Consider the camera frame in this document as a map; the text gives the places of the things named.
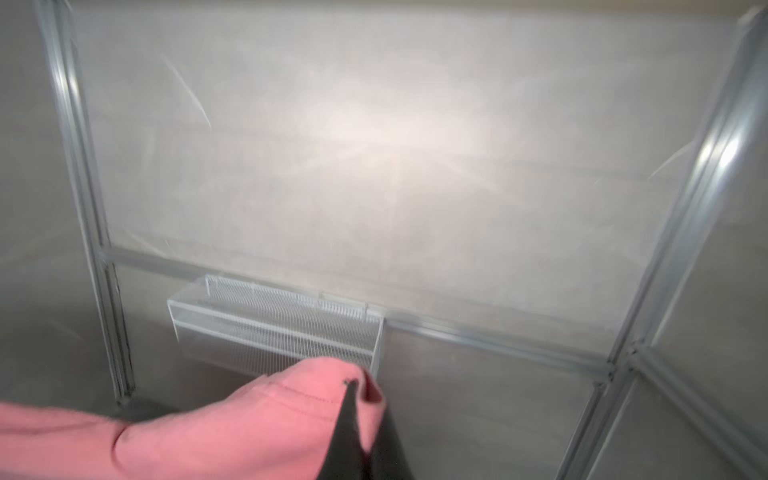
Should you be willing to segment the pink t shirt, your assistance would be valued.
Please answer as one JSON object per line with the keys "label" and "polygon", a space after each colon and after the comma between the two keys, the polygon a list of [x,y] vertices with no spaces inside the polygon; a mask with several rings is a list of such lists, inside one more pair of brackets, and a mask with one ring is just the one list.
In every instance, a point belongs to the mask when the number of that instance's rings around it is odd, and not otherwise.
{"label": "pink t shirt", "polygon": [[4,479],[315,479],[341,423],[371,452],[387,410],[363,368],[330,357],[261,376],[194,411],[127,422],[1,405]]}

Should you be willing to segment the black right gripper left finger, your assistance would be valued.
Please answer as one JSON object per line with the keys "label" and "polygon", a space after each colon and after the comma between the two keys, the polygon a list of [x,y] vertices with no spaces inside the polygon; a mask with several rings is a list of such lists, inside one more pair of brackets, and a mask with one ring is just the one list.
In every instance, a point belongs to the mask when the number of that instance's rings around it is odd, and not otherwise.
{"label": "black right gripper left finger", "polygon": [[317,480],[368,478],[366,454],[360,444],[356,395],[359,382],[346,382],[346,391]]}

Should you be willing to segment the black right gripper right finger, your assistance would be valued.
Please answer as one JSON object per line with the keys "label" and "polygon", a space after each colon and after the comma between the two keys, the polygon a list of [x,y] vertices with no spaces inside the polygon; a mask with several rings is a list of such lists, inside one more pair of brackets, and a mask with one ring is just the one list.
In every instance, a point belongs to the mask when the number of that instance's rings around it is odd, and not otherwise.
{"label": "black right gripper right finger", "polygon": [[367,475],[373,480],[413,480],[394,418],[388,407],[367,434]]}

